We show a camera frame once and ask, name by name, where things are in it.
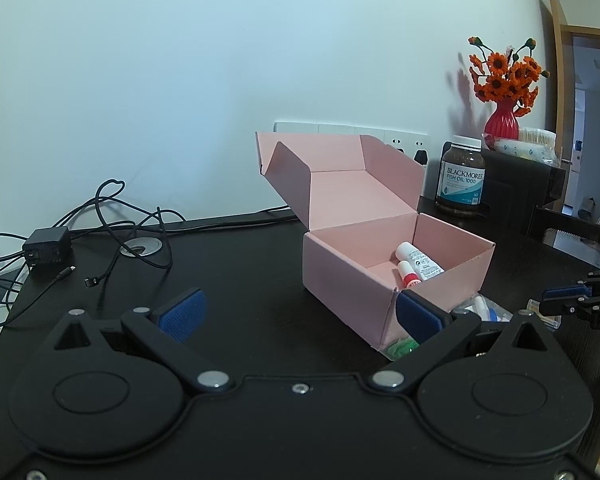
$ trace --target wooden door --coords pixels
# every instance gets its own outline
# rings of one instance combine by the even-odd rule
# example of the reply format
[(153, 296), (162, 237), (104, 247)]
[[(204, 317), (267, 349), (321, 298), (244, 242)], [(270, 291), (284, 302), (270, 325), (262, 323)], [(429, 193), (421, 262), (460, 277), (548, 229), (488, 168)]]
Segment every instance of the wooden door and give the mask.
[(576, 109), (576, 77), (573, 60), (573, 34), (568, 31), (567, 19), (560, 0), (549, 0), (551, 14), (554, 19), (555, 56), (558, 83), (557, 120), (555, 125), (555, 154), (561, 161), (560, 167), (565, 171), (564, 187), (560, 200), (554, 203), (554, 211), (561, 212), (564, 195), (567, 192), (567, 179), (571, 168), (571, 151), (573, 149), (573, 129)]

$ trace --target box lid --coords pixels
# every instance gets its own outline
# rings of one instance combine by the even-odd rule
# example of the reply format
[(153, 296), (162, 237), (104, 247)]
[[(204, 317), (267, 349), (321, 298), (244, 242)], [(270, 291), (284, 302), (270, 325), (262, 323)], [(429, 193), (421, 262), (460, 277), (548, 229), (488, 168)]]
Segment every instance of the box lid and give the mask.
[(309, 230), (413, 214), (424, 168), (372, 136), (256, 134), (260, 173)]

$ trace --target supplement bottle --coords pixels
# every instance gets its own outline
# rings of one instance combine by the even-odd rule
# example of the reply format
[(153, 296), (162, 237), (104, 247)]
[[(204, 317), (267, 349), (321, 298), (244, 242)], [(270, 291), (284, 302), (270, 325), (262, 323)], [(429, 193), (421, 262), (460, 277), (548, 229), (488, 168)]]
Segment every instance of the supplement bottle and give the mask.
[(484, 180), (481, 145), (480, 139), (453, 136), (440, 163), (436, 205), (443, 212), (463, 218), (478, 214)]

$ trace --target ceiling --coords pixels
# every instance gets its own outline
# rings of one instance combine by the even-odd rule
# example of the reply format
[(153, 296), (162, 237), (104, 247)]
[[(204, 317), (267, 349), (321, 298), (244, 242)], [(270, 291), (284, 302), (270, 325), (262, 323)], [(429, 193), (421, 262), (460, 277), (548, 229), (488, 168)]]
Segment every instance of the ceiling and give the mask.
[(574, 46), (573, 54), (577, 76), (576, 88), (600, 92), (600, 50)]

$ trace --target blue gripper pad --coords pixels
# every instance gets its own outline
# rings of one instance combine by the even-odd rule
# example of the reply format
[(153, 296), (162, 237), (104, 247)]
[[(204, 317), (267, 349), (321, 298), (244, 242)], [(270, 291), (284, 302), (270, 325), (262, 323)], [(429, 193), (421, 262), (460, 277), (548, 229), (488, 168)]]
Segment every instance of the blue gripper pad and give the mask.
[(192, 288), (151, 313), (151, 320), (165, 334), (184, 343), (202, 324), (206, 314), (205, 293)]
[(571, 285), (563, 288), (548, 288), (542, 293), (543, 300), (562, 298), (564, 296), (587, 296), (592, 294), (591, 287), (587, 285)]
[(435, 336), (451, 323), (451, 316), (415, 292), (404, 290), (395, 299), (398, 323), (419, 344)]

